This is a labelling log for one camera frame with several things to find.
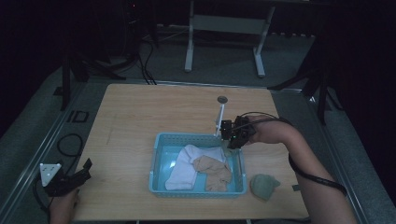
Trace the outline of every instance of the green cloth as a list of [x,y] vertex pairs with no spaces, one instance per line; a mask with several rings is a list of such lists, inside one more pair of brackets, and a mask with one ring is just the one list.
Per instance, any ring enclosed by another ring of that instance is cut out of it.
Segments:
[[280,186],[280,182],[271,175],[255,175],[250,180],[250,188],[253,194],[265,201],[271,198],[274,189],[278,186]]

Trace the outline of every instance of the white metal table leg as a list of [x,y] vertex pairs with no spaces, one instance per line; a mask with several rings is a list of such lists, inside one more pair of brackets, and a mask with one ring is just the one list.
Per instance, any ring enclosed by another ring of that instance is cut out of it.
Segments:
[[262,26],[260,43],[256,48],[253,48],[253,56],[256,62],[257,75],[259,77],[265,77],[264,65],[262,64],[262,46],[264,45],[265,37],[267,37],[268,30],[271,24],[271,19],[274,15],[274,12],[275,12],[275,7],[271,7],[267,14],[265,23]]
[[193,27],[194,20],[194,1],[190,1],[190,26],[189,26],[189,45],[187,46],[186,63],[184,65],[184,71],[190,72],[192,69],[192,56],[194,53],[194,43],[192,41],[192,36],[194,33]]

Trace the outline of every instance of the blue plastic basket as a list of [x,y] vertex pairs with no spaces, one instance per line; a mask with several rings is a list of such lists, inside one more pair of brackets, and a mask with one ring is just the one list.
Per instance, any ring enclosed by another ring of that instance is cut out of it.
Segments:
[[212,134],[201,133],[159,133],[154,145],[154,151],[149,173],[149,190],[158,197],[170,198],[236,198],[247,192],[247,177],[244,157],[241,149],[236,149],[227,162],[232,172],[231,183],[226,192],[205,190],[206,174],[198,173],[193,189],[167,190],[165,182],[172,173],[171,163],[177,160],[180,150],[186,145],[198,148],[221,147],[222,141]]

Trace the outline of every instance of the table top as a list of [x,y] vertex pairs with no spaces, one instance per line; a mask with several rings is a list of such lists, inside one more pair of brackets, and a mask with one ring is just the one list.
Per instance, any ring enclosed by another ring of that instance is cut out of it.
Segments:
[[91,158],[92,178],[80,188],[75,220],[261,219],[307,217],[281,144],[243,147],[247,182],[257,174],[281,182],[269,201],[250,189],[236,199],[159,198],[149,191],[155,138],[161,132],[214,133],[218,96],[223,119],[260,111],[277,115],[265,89],[111,84],[78,164]]

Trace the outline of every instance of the hand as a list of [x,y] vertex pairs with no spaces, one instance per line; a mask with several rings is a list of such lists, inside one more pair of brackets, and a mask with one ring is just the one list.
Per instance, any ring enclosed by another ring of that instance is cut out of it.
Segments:
[[[259,119],[271,119],[265,115],[247,116],[250,122]],[[284,143],[286,144],[298,131],[288,123],[282,121],[264,121],[253,124],[256,133],[249,138],[248,144],[264,142],[268,144]]]
[[68,224],[71,222],[75,206],[79,202],[78,189],[74,189],[63,197],[49,198],[50,223]]

